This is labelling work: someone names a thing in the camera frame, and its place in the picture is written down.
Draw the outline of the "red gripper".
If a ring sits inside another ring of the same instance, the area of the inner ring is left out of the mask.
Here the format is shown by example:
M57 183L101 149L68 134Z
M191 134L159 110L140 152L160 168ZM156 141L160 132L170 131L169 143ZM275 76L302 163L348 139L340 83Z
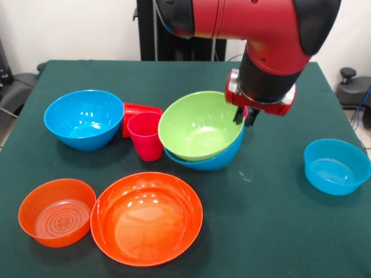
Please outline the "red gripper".
M253 100L242 92L238 84L238 76L239 70L233 68L228 74L224 92L226 102L238 107L233 119L233 122L236 125L240 125L245 119L245 107L250 107L247 109L245 126L252 127L260 113L260 110L263 110L268 114L284 116L293 106L296 98L296 84L294 84L279 101L273 103L261 103Z

